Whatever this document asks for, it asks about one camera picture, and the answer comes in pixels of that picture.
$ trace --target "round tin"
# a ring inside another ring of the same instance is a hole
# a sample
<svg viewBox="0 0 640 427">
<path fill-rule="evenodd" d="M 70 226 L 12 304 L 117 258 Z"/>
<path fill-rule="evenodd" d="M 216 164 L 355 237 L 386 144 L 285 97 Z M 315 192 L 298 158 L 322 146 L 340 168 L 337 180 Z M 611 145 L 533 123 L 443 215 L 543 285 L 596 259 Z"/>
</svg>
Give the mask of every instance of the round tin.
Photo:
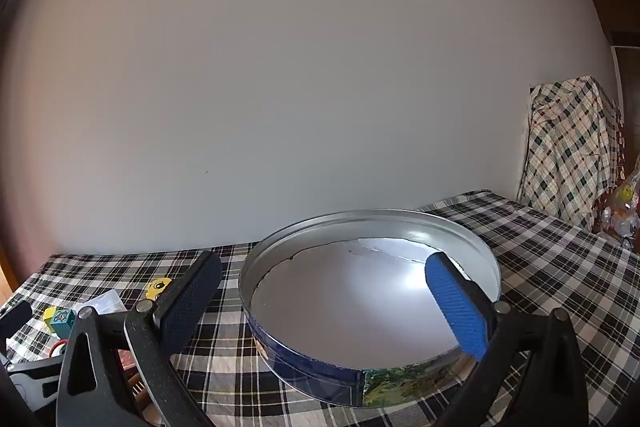
<svg viewBox="0 0 640 427">
<path fill-rule="evenodd" d="M 292 387 L 338 405 L 384 407 L 448 387 L 472 360 L 426 285 L 434 251 L 499 298 L 491 250 L 442 217 L 352 210 L 273 233 L 239 279 L 258 352 Z"/>
</svg>

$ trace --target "draped plaid cloth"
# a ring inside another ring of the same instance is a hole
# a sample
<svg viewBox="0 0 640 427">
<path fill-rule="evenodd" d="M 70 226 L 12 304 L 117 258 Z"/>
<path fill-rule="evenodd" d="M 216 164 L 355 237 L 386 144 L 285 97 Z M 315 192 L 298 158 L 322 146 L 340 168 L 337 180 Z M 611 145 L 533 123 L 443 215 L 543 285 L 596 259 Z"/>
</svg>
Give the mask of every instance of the draped plaid cloth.
<svg viewBox="0 0 640 427">
<path fill-rule="evenodd" d="M 591 209 L 624 179 L 619 111 L 591 76 L 533 88 L 518 201 L 591 230 Z"/>
<path fill-rule="evenodd" d="M 430 205 L 477 233 L 500 264 L 503 298 L 524 312 L 563 306 L 578 336 L 588 385 L 591 424 L 606 423 L 640 375 L 640 261 L 559 219 L 487 190 Z M 253 245 L 214 248 L 223 282 L 181 355 L 172 357 L 187 388 L 219 426 L 423 426 L 447 406 L 459 385 L 420 401 L 386 409 L 334 407 L 298 393 L 258 357 L 242 313 L 238 275 Z M 156 277 L 180 277 L 202 250 L 144 255 L 55 255 L 30 277 L 5 308 L 26 300 L 40 316 L 49 305 L 71 306 L 116 288 L 130 308 Z M 32 319 L 8 343 L 10 358 L 45 357 L 54 338 Z M 500 418 L 524 357 L 490 412 Z"/>
</svg>

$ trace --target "yellow block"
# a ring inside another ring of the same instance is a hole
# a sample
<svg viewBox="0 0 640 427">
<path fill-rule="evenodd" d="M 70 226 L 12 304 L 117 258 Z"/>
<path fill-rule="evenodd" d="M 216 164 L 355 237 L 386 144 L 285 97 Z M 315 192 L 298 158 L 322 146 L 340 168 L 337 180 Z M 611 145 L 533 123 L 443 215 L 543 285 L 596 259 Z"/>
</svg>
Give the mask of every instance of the yellow block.
<svg viewBox="0 0 640 427">
<path fill-rule="evenodd" d="M 51 322 L 56 309 L 58 309 L 57 306 L 49 306 L 46 310 L 44 310 L 44 313 L 42 314 L 42 321 L 47 325 L 47 330 L 49 330 L 49 333 L 51 333 L 52 335 L 55 335 L 55 331 L 51 329 L 49 323 Z"/>
<path fill-rule="evenodd" d="M 146 295 L 147 299 L 151 299 L 155 301 L 158 299 L 159 295 L 165 290 L 171 279 L 169 277 L 161 277 L 160 279 L 153 279 L 149 284 L 146 285 Z"/>
</svg>

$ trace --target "blue gripper pad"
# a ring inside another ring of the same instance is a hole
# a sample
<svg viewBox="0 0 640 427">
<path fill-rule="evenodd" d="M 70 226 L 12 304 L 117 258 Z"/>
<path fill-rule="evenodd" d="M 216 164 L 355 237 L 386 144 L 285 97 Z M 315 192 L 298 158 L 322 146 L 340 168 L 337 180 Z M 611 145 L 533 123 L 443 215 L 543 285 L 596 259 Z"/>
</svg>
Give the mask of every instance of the blue gripper pad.
<svg viewBox="0 0 640 427">
<path fill-rule="evenodd" d="M 181 353 L 186 347 L 221 280 L 220 257 L 206 250 L 160 294 L 154 322 L 159 329 L 160 349 L 166 356 Z"/>
<path fill-rule="evenodd" d="M 449 268 L 441 256 L 445 256 Z M 447 319 L 462 351 L 481 360 L 488 347 L 486 320 L 456 281 L 450 269 L 455 270 L 460 279 L 463 279 L 462 274 L 446 258 L 445 253 L 438 252 L 430 255 L 424 264 L 427 286 Z"/>
</svg>

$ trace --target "plaid tablecloth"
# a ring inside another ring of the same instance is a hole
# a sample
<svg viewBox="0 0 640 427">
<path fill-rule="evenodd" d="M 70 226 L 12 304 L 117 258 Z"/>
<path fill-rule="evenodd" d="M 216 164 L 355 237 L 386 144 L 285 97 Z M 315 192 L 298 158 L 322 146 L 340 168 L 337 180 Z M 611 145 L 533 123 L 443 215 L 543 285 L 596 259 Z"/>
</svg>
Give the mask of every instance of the plaid tablecloth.
<svg viewBox="0 0 640 427">
<path fill-rule="evenodd" d="M 564 306 L 578 334 L 592 425 L 603 425 L 640 376 L 640 261 L 604 239 L 487 190 L 422 209 L 477 233 L 495 253 L 504 299 L 525 312 Z M 318 402 L 283 384 L 258 357 L 238 295 L 242 261 L 253 245 L 218 247 L 224 279 L 193 338 L 172 358 L 187 388 L 219 426 L 421 426 L 447 406 L 459 384 L 386 409 Z M 39 316 L 116 288 L 127 306 L 156 277 L 179 277 L 202 250 L 122 255 L 55 255 L 5 308 L 25 299 Z M 54 338 L 32 319 L 8 343 L 10 358 L 44 357 Z M 494 404 L 500 418 L 524 359 L 516 360 Z"/>
</svg>

